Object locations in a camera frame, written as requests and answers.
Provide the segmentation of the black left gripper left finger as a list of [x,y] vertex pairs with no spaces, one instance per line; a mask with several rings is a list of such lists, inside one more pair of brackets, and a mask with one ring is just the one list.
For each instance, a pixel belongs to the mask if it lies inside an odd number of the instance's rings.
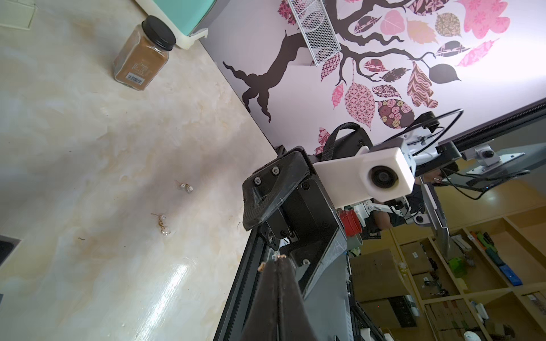
[[270,263],[260,273],[260,280],[241,340],[277,340],[279,322],[278,265],[278,261]]

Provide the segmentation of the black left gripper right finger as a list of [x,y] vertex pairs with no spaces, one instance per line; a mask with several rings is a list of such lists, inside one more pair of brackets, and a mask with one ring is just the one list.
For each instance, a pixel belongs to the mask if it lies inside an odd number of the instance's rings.
[[317,340],[313,331],[291,259],[277,258],[278,340]]

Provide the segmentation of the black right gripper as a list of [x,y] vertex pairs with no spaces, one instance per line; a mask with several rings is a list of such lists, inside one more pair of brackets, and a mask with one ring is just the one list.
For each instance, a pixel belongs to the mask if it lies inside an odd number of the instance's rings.
[[346,252],[347,237],[307,152],[298,146],[256,170],[243,183],[243,227],[304,273],[307,297],[326,269]]

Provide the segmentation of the gold flower earring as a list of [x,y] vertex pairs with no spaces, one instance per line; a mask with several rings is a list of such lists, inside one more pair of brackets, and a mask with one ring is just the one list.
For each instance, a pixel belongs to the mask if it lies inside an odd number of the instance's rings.
[[266,268],[266,266],[267,266],[268,264],[274,263],[274,262],[276,262],[276,261],[278,261],[278,260],[280,260],[280,259],[285,259],[285,258],[286,258],[285,255],[275,254],[275,255],[271,256],[269,259],[267,259],[266,261],[263,261],[263,262],[259,265],[259,267],[257,268],[257,271],[260,272],[260,273],[262,273],[262,272],[265,270],[265,268]]

